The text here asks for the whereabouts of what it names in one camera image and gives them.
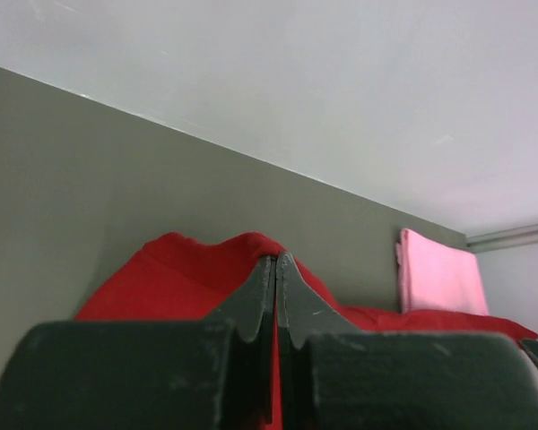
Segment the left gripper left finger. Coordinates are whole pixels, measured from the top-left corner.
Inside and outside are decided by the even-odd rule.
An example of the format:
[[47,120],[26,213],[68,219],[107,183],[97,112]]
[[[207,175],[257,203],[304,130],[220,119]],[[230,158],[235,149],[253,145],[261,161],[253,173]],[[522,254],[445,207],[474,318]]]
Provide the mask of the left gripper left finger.
[[261,429],[273,418],[274,258],[205,318],[46,322],[0,376],[0,429]]

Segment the red t shirt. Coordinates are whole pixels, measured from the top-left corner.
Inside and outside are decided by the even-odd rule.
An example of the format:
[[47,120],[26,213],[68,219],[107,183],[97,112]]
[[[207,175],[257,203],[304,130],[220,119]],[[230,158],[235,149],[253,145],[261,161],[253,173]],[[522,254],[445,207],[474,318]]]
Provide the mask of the red t shirt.
[[[77,314],[80,321],[199,320],[226,300],[263,257],[288,253],[258,233],[245,233],[217,245],[204,245],[178,233],[145,244],[98,288]],[[341,316],[373,332],[485,332],[512,340],[537,334],[510,320],[442,310],[404,313],[340,305],[325,284],[293,256],[302,278]],[[276,264],[273,309],[272,429],[282,425],[279,340],[276,323]]]

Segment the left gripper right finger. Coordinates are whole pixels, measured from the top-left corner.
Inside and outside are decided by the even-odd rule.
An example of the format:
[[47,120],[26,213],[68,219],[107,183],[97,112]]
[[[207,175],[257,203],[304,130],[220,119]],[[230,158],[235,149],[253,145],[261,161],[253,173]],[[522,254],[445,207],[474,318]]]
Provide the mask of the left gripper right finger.
[[286,429],[538,429],[538,380],[509,338],[373,332],[276,263]]

